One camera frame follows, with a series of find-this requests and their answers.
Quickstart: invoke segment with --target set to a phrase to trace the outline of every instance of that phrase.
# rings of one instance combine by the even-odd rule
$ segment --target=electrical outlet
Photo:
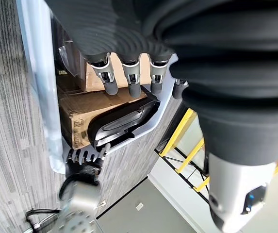
[[[106,200],[103,200],[101,203],[100,203],[100,207],[103,207],[103,206],[105,206],[106,205]]]

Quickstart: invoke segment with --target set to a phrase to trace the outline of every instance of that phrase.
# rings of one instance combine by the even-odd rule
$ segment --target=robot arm
[[[148,53],[154,93],[167,58],[178,55],[170,71],[187,81],[183,101],[199,117],[212,218],[223,232],[242,228],[262,207],[278,161],[278,0],[46,2],[91,64],[109,52]]]

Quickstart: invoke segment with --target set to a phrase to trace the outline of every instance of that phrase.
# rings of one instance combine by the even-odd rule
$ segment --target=black cable
[[[192,175],[193,175],[193,173],[196,171],[196,168],[195,168],[195,170],[189,175],[189,177],[187,178],[187,179],[189,179]]]
[[[32,215],[39,215],[39,214],[58,214],[60,210],[58,209],[31,209],[26,213],[26,221],[32,228],[33,233],[38,233],[37,229],[34,228],[34,224],[32,223],[31,219],[29,218]]]

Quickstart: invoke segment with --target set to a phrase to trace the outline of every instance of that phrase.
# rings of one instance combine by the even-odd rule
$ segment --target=cardboard box
[[[141,91],[139,98],[132,98],[128,88],[120,88],[114,96],[104,91],[59,96],[62,134],[75,150],[88,146],[90,142],[86,131],[94,117],[124,103],[144,97],[146,94]]]
[[[127,79],[124,75],[123,66],[115,53],[111,53],[111,62],[114,69],[114,76],[116,78],[118,88],[128,87]],[[104,90],[104,86],[100,78],[94,72],[94,69],[86,63],[84,64],[83,72],[80,75],[73,77],[74,82],[81,88],[82,91],[92,92]],[[140,84],[150,84],[149,75],[149,57],[146,53],[140,58]]]

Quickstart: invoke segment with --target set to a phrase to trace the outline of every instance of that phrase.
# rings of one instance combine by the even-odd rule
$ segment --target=floor
[[[153,149],[180,101],[171,100],[157,129],[110,154],[100,176],[103,212],[151,170]],[[28,228],[31,208],[58,208],[64,176],[49,166],[41,117],[26,76],[16,3],[0,1],[0,233]]]

